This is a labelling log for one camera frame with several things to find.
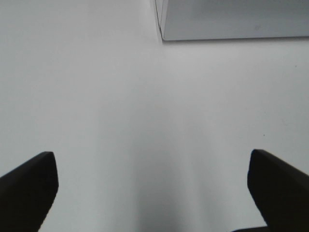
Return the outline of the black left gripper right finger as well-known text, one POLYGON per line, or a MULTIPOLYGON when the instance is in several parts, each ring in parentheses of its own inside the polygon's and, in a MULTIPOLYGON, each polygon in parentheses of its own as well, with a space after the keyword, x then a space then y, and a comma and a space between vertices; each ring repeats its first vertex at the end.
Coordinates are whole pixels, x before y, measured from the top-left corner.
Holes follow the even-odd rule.
POLYGON ((309 230, 309 176, 273 154, 251 153, 247 186, 271 232, 309 230))

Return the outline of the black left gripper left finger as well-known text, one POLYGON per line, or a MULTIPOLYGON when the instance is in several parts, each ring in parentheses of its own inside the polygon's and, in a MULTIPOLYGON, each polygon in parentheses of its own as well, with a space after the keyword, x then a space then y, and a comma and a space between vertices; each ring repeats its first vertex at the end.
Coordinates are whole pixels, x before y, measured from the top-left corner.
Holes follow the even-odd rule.
POLYGON ((0 230, 37 232, 58 192, 53 152, 42 152, 0 178, 0 230))

